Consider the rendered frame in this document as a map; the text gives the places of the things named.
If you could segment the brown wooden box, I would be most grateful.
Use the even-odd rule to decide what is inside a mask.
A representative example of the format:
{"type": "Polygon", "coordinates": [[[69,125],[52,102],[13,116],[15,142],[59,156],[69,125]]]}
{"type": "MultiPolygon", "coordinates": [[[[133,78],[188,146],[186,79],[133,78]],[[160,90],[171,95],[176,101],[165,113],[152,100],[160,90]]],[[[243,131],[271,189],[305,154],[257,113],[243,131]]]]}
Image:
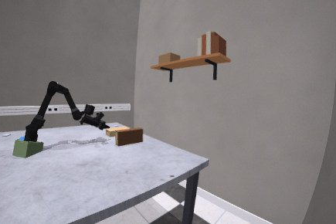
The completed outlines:
{"type": "Polygon", "coordinates": [[[131,129],[115,131],[117,146],[143,142],[143,129],[140,127],[131,129]]]}

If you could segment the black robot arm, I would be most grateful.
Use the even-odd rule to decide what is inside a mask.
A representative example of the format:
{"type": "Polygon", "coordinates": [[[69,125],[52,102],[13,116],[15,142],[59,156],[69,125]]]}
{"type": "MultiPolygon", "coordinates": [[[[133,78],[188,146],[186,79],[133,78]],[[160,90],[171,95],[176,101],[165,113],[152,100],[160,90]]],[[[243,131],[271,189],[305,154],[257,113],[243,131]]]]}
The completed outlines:
{"type": "Polygon", "coordinates": [[[57,82],[51,81],[49,82],[46,96],[42,102],[41,107],[39,108],[39,112],[33,118],[31,124],[25,127],[26,131],[25,131],[24,141],[37,142],[37,138],[38,138],[37,131],[44,125],[44,122],[46,121],[43,118],[47,110],[47,107],[49,106],[49,102],[51,101],[53,95],[55,94],[54,92],[64,94],[67,103],[69,102],[68,104],[72,111],[74,120],[79,120],[82,117],[82,115],[87,114],[87,115],[84,115],[84,117],[82,117],[80,124],[83,124],[83,123],[90,124],[92,120],[91,114],[93,114],[95,106],[87,104],[84,109],[85,111],[80,112],[79,109],[76,107],[75,103],[73,102],[73,98],[71,97],[69,90],[59,85],[57,82]],[[58,89],[61,91],[59,91],[58,89]]]}

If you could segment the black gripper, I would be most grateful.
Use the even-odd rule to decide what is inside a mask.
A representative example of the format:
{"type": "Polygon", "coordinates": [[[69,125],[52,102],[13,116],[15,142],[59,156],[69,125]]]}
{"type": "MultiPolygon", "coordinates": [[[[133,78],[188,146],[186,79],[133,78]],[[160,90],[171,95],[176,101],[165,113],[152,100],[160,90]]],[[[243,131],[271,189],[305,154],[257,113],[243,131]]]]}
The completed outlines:
{"type": "Polygon", "coordinates": [[[92,120],[90,122],[90,125],[91,126],[94,126],[94,127],[98,127],[100,130],[103,130],[103,129],[107,129],[107,128],[110,128],[109,126],[106,125],[106,122],[105,121],[98,121],[97,119],[95,119],[94,117],[92,117],[92,120]],[[104,126],[105,125],[105,126],[104,126]]]}

